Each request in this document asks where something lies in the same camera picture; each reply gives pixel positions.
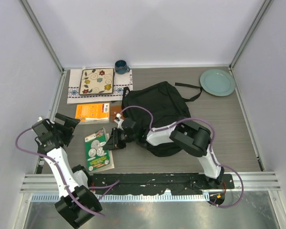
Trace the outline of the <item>orange paperback book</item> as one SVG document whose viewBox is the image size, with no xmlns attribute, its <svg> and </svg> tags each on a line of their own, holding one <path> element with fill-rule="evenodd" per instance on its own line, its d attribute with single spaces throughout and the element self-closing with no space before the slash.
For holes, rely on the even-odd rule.
<svg viewBox="0 0 286 229">
<path fill-rule="evenodd" d="M 108 123 L 110 118 L 110 103 L 79 104 L 76 107 L 75 118 L 80 124 Z"/>
</svg>

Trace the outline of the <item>green white book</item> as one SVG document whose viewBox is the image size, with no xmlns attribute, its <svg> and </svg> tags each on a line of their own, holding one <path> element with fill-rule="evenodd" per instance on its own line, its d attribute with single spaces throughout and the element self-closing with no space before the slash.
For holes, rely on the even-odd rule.
<svg viewBox="0 0 286 229">
<path fill-rule="evenodd" d="M 108 139 L 109 135 L 104 128 L 84 138 L 86 164 L 89 174 L 115 168 L 112 152 L 104 149 Z"/>
</svg>

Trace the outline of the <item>black student backpack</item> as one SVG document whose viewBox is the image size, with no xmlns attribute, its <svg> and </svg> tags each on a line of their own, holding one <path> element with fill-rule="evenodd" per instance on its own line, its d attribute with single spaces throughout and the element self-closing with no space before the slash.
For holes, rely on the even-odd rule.
<svg viewBox="0 0 286 229">
<path fill-rule="evenodd" d="M 170 125 L 191 118 L 186 101 L 168 82 L 161 82 L 139 91 L 123 90 L 122 113 L 145 128 Z M 145 148 L 157 157 L 172 156 L 182 149 L 174 143 Z"/>
</svg>

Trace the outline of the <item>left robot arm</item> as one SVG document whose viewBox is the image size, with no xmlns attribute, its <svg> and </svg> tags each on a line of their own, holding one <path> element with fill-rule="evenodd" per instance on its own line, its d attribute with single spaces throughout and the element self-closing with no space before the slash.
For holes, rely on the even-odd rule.
<svg viewBox="0 0 286 229">
<path fill-rule="evenodd" d="M 32 129 L 37 135 L 38 154 L 49 165 L 59 191 L 55 203 L 57 212 L 74 228 L 78 229 L 102 211 L 97 197 L 89 190 L 92 178 L 85 167 L 70 167 L 65 147 L 73 139 L 73 132 L 80 120 L 57 113 L 62 123 L 39 117 Z"/>
</svg>

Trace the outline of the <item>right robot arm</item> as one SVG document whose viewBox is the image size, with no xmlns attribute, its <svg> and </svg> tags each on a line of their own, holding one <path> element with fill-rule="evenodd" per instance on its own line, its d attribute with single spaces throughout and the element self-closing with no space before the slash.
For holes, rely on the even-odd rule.
<svg viewBox="0 0 286 229">
<path fill-rule="evenodd" d="M 206 176 L 206 184 L 217 188 L 223 182 L 224 168 L 212 152 L 211 132 L 192 118 L 185 118 L 158 128 L 145 128 L 130 118 L 114 119 L 117 127 L 112 129 L 104 150 L 123 149 L 127 143 L 136 142 L 143 148 L 174 143 L 188 154 L 198 158 Z"/>
</svg>

